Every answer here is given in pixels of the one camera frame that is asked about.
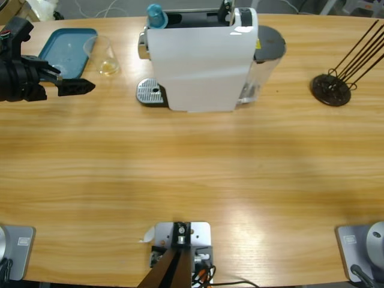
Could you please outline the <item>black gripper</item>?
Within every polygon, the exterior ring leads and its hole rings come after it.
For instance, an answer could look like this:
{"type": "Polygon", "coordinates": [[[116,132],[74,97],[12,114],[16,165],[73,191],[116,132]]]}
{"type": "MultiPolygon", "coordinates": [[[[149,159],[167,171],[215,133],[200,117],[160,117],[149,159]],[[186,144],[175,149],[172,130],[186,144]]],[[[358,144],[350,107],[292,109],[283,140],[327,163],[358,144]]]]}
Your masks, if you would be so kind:
{"type": "Polygon", "coordinates": [[[84,95],[95,85],[86,79],[64,79],[60,71],[46,60],[22,55],[19,59],[1,60],[1,101],[41,101],[47,95],[40,81],[48,81],[58,88],[59,96],[84,95]]]}

